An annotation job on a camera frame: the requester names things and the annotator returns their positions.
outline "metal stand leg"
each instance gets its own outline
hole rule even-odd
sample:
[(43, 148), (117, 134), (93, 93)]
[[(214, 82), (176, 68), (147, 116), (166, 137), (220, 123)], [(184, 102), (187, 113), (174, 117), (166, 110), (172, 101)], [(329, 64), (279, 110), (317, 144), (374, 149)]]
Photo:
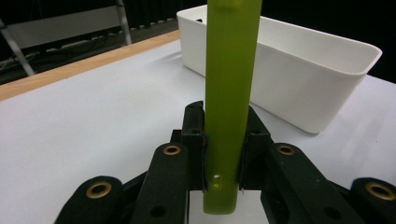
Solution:
[(11, 47), (14, 54), (17, 56), (18, 60), (20, 60), (20, 63), (23, 69), (25, 70), (25, 72), (27, 73), (27, 75), (28, 76), (34, 75), (35, 71), (33, 71), (33, 68), (27, 62), (20, 47), (18, 46), (17, 42), (15, 42), (14, 38), (12, 38), (12, 35), (9, 33), (7, 27), (3, 24), (1, 18), (0, 18), (0, 31), (4, 39), (7, 41), (8, 45)]
[(122, 0), (116, 0), (116, 2), (117, 2), (116, 8), (117, 8), (117, 14), (119, 16), (120, 26), (125, 35), (125, 43), (126, 45), (130, 45), (132, 44), (132, 40), (131, 40), (131, 33), (129, 31), (128, 21), (126, 19), (125, 7)]

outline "screw hole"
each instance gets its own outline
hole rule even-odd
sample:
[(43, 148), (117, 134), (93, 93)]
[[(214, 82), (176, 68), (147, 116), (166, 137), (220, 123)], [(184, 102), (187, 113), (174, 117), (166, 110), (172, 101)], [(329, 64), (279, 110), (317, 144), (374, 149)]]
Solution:
[(328, 216), (331, 217), (333, 219), (340, 219), (341, 218), (341, 213), (332, 207), (325, 207), (324, 209), (324, 213)]
[(99, 182), (91, 185), (85, 194), (90, 199), (99, 199), (105, 197), (110, 191), (111, 184), (107, 182)]
[(169, 146), (163, 149), (163, 153), (165, 153), (168, 156), (176, 155), (179, 152), (180, 152), (180, 147), (177, 146)]
[(283, 155), (292, 156), (296, 153), (296, 151), (292, 147), (281, 146), (276, 149), (278, 152)]
[(166, 214), (166, 209), (165, 209), (165, 207), (163, 207), (163, 206), (156, 206), (156, 207), (153, 207), (153, 208), (151, 209), (151, 211), (149, 212), (149, 214), (150, 214), (152, 217), (163, 217), (163, 216), (165, 216), (165, 214)]
[(386, 201), (393, 201), (396, 199), (395, 193), (384, 185), (370, 182), (366, 184), (366, 189), (377, 198)]

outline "white table surface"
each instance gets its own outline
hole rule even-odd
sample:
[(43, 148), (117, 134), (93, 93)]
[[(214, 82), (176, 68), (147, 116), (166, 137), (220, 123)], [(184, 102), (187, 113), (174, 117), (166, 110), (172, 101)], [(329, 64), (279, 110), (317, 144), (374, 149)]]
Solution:
[[(204, 97), (175, 41), (0, 102), (0, 223), (53, 223), (85, 180), (145, 172), (184, 107)], [(276, 142), (301, 148), (328, 179), (396, 185), (396, 85), (367, 76), (317, 135), (253, 107)], [(193, 192), (190, 221), (267, 223), (258, 191), (241, 193), (229, 216), (203, 214)]]

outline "black plastic part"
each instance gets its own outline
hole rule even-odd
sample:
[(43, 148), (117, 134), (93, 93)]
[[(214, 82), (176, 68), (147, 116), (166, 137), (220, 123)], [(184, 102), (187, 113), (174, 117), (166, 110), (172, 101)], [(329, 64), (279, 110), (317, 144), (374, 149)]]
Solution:
[(146, 178), (146, 173), (147, 172), (135, 177), (123, 185), (125, 209), (123, 214), (120, 216), (120, 224), (128, 223), (129, 219), (131, 219), (132, 212), (136, 206), (137, 196), (139, 195), (143, 186), (143, 181)]
[(349, 200), (367, 223), (396, 223), (396, 188), (387, 182), (374, 178), (356, 179)]
[(158, 147), (129, 223), (186, 223), (189, 211), (188, 168), (186, 147), (177, 143)]
[(250, 107), (247, 117), (245, 148), (241, 157), (239, 189), (262, 189), (265, 170), (264, 153), (273, 143), (270, 132)]
[[(108, 183), (111, 189), (101, 183)], [(100, 198), (89, 198), (87, 191), (100, 194), (109, 189), (109, 192)], [(87, 180), (78, 187), (73, 196), (67, 201), (56, 224), (110, 224), (119, 223), (124, 211), (123, 187), (121, 182), (110, 176), (97, 176)]]
[(262, 206), (270, 223), (364, 223), (299, 148), (273, 144), (264, 161)]
[(184, 110), (181, 143), (189, 149), (190, 154), (190, 190), (207, 189), (205, 179), (205, 114), (204, 102), (187, 105)]

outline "green tube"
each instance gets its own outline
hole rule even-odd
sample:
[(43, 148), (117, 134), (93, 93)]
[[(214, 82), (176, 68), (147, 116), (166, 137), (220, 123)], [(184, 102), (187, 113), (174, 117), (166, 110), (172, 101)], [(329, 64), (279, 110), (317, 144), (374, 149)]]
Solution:
[(205, 133), (208, 142), (204, 212), (236, 207), (241, 149), (248, 121), (262, 0), (208, 0)]

